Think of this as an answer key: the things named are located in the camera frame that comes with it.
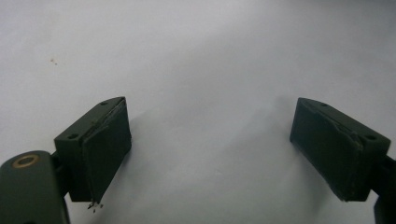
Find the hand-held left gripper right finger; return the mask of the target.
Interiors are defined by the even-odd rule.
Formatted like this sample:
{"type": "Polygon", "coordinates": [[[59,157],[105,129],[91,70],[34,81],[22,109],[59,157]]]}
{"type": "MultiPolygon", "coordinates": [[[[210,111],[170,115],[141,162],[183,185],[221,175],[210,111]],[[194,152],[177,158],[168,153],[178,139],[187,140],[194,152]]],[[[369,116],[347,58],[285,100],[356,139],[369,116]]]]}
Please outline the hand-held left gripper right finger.
{"type": "Polygon", "coordinates": [[[290,141],[340,200],[364,202],[372,190],[389,193],[390,140],[334,107],[300,98],[290,141]]]}

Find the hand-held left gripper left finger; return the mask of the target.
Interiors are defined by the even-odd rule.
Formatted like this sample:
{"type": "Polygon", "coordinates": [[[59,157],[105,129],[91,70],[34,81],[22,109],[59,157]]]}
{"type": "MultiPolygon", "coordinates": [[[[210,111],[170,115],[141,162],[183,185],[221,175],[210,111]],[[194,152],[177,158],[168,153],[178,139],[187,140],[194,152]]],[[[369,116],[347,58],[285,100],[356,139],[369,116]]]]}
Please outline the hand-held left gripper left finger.
{"type": "Polygon", "coordinates": [[[54,144],[71,176],[71,200],[100,202],[132,147],[126,99],[111,98],[94,106],[59,134],[54,144]]]}

